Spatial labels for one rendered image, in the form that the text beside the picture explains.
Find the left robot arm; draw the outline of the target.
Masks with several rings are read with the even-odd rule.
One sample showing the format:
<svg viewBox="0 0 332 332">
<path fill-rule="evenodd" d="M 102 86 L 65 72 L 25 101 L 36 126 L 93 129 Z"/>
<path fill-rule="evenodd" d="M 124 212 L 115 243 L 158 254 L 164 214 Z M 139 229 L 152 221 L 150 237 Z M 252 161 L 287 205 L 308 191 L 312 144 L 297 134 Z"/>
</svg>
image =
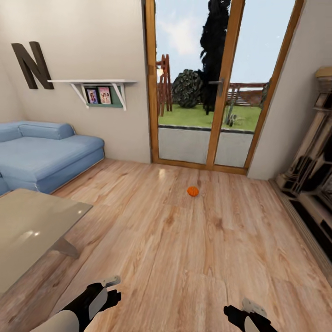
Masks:
<svg viewBox="0 0 332 332">
<path fill-rule="evenodd" d="M 84 293 L 30 332 L 84 332 L 99 311 L 116 306 L 121 300 L 117 290 L 107 292 L 107 287 L 120 283 L 121 277 L 114 275 L 88 285 Z"/>
</svg>

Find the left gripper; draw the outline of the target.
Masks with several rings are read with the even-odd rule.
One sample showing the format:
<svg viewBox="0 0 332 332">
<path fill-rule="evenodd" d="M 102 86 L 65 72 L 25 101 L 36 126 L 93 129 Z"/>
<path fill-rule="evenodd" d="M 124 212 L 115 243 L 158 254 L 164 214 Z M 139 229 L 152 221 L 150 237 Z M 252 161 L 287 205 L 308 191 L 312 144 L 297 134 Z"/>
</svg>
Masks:
<svg viewBox="0 0 332 332">
<path fill-rule="evenodd" d="M 116 306 L 120 300 L 121 293 L 117 292 L 117 290 L 107 292 L 107 302 L 100 311 L 104 311 L 110 307 Z"/>
</svg>

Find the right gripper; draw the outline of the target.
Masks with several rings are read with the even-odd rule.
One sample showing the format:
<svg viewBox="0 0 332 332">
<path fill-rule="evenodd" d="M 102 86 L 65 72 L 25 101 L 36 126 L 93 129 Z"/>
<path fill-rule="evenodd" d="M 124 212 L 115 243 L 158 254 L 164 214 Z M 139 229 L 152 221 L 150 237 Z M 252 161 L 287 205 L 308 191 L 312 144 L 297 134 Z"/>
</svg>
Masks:
<svg viewBox="0 0 332 332">
<path fill-rule="evenodd" d="M 243 316 L 247 315 L 248 313 L 245 311 L 240 311 L 239 309 L 235 308 L 234 306 L 224 306 L 224 314 L 228 316 L 229 322 L 236 325 L 242 332 L 245 332 L 242 326 L 242 318 Z"/>
</svg>

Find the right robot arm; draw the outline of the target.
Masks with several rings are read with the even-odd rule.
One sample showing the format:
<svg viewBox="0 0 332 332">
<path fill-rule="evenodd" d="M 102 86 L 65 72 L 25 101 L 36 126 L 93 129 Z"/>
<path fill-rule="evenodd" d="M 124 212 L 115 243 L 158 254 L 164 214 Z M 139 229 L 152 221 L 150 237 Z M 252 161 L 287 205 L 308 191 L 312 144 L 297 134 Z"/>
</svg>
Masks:
<svg viewBox="0 0 332 332">
<path fill-rule="evenodd" d="M 236 325 L 242 332 L 277 332 L 271 321 L 267 319 L 266 310 L 259 304 L 243 298 L 241 310 L 234 306 L 224 306 L 224 314 L 229 322 Z"/>
</svg>

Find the pumpkin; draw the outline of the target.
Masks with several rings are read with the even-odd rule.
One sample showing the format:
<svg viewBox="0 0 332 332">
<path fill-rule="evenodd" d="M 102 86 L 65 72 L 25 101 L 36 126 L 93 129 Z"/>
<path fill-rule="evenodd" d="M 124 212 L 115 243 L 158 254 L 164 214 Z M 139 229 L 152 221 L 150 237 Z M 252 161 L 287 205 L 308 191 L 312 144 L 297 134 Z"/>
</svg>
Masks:
<svg viewBox="0 0 332 332">
<path fill-rule="evenodd" d="M 187 190 L 187 193 L 190 195 L 190 196 L 198 196 L 199 194 L 199 189 L 197 187 L 189 187 L 188 190 Z"/>
</svg>

